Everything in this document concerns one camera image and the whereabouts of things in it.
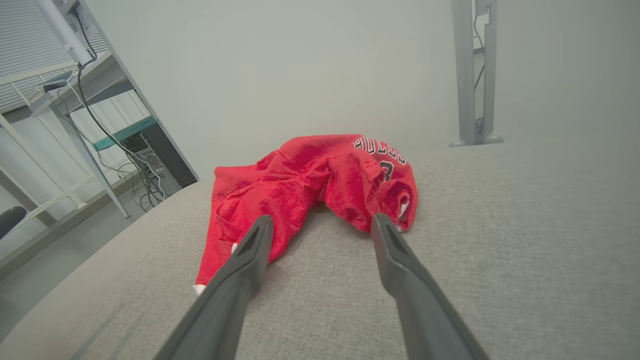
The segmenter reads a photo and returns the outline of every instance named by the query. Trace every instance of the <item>jersey number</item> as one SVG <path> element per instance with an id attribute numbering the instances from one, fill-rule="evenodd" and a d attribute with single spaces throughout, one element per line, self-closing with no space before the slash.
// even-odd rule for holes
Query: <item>jersey number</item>
<path id="1" fill-rule="evenodd" d="M 394 165 L 388 161 L 381 161 L 379 164 L 385 173 L 385 181 L 391 180 L 391 174 L 394 173 Z"/>

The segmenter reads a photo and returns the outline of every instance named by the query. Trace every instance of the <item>upholstered fabric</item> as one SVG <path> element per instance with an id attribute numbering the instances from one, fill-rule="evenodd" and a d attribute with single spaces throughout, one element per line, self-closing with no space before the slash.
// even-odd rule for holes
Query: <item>upholstered fabric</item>
<path id="1" fill-rule="evenodd" d="M 406 155 L 420 204 L 405 239 L 492 359 L 638 357 L 638 150 L 507 139 Z M 153 358 L 195 300 L 211 189 L 182 190 L 109 242 L 0 358 Z M 366 234 L 312 211 L 250 302 L 237 358 L 406 358 Z"/>

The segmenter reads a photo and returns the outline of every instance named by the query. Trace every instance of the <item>black chair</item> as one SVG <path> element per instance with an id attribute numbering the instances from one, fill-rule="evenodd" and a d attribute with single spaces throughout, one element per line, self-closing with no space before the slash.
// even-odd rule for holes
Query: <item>black chair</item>
<path id="1" fill-rule="evenodd" d="M 27 216 L 27 209 L 20 206 L 11 208 L 0 214 L 0 239 L 4 238 L 24 217 Z"/>

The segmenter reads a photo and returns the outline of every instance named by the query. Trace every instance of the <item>white pole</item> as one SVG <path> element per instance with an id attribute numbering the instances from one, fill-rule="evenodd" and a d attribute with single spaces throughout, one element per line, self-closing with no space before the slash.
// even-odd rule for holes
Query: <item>white pole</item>
<path id="1" fill-rule="evenodd" d="M 71 30 L 71 27 L 67 24 L 67 20 L 62 16 L 53 1 L 35 0 L 35 2 L 44 18 L 47 19 L 49 26 L 58 37 L 58 40 L 60 40 L 65 50 L 71 55 L 71 58 L 81 64 L 88 63 L 92 58 L 91 55 L 89 55 L 89 52 L 84 48 L 80 39 L 76 37 L 74 31 Z"/>

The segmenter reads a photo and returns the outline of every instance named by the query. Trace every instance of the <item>white cable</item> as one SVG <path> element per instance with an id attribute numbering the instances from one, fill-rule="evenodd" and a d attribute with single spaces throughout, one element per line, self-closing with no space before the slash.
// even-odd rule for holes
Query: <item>white cable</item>
<path id="1" fill-rule="evenodd" d="M 69 77 L 67 78 L 67 85 L 71 88 L 71 91 L 74 92 L 74 94 L 76 95 L 76 97 L 78 98 L 78 101 L 84 105 L 85 108 L 89 108 L 89 105 L 85 104 L 82 101 L 82 98 L 80 98 L 80 95 L 78 95 L 78 93 L 76 92 L 76 90 L 74 89 L 73 86 L 71 86 L 70 82 L 71 79 L 77 76 L 77 73 L 75 70 L 73 70 L 73 72 L 71 73 L 71 75 L 69 75 Z M 104 124 L 101 124 L 102 128 L 104 130 L 105 133 L 107 133 L 107 135 L 109 135 L 109 137 L 111 138 L 111 141 L 116 142 L 121 149 L 126 150 L 129 154 L 131 154 L 131 156 L 134 156 L 135 158 L 137 158 L 138 160 L 140 160 L 143 164 L 145 164 L 149 170 L 151 171 L 151 174 L 154 174 L 157 178 L 158 178 L 158 190 L 160 190 L 160 192 L 162 193 L 162 200 L 164 201 L 166 199 L 166 192 L 164 192 L 164 190 L 162 189 L 162 185 L 160 185 L 160 182 L 162 181 L 162 179 L 160 178 L 160 175 L 158 175 L 154 169 L 151 167 L 150 163 L 147 163 L 145 160 L 143 160 L 143 158 L 141 158 L 140 156 L 138 156 L 137 154 L 133 153 L 131 150 L 127 149 L 124 145 L 122 145 L 118 139 L 115 138 L 115 136 L 113 136 L 113 134 L 111 134 L 109 131 L 107 131 L 107 127 Z"/>

